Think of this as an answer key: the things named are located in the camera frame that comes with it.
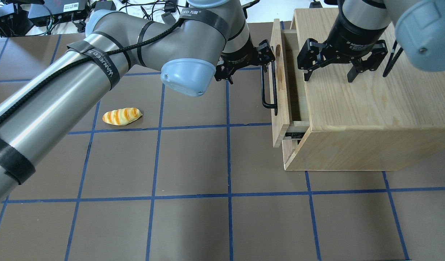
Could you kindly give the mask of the toy bread loaf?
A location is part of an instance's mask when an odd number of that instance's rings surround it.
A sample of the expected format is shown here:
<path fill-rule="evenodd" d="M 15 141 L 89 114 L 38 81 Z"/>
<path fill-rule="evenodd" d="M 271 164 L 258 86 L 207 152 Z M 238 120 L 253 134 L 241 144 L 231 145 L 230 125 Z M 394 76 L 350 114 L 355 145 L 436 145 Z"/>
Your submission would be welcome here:
<path fill-rule="evenodd" d="M 110 125 L 125 126 L 138 120 L 142 115 L 138 108 L 128 107 L 105 112 L 102 121 Z"/>

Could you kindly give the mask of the black electronics box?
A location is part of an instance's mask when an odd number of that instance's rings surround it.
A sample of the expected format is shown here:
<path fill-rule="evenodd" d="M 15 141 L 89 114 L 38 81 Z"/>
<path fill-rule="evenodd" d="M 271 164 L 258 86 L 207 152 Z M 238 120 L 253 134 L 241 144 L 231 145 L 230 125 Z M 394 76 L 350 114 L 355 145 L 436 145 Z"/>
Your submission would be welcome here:
<path fill-rule="evenodd" d="M 88 18 L 91 7 L 87 0 L 46 0 L 44 5 L 31 4 L 28 19 L 42 27 Z"/>

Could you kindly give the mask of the wooden drawer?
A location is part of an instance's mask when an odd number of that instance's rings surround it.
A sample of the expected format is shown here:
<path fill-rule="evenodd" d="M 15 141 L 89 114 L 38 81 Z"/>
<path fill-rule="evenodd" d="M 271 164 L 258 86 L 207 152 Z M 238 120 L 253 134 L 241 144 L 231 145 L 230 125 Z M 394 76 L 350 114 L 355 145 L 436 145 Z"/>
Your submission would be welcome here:
<path fill-rule="evenodd" d="M 275 61 L 270 69 L 271 102 L 277 104 L 277 113 L 271 112 L 273 146 L 283 140 L 299 140 L 310 126 L 303 72 L 298 69 L 299 43 L 295 29 L 283 29 L 275 19 L 270 40 Z"/>

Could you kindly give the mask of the wooden drawer cabinet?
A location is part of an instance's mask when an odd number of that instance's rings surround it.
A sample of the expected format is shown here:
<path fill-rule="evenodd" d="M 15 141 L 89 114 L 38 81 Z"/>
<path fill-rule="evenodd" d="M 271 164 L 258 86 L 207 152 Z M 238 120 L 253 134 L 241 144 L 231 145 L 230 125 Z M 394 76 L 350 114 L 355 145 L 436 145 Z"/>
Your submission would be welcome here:
<path fill-rule="evenodd" d="M 323 41 L 337 8 L 297 9 L 289 29 L 299 49 Z M 389 76 L 383 66 L 348 83 L 350 65 L 333 64 L 304 81 L 309 128 L 282 141 L 285 170 L 399 170 L 445 149 L 445 72 L 424 72 L 403 54 Z"/>

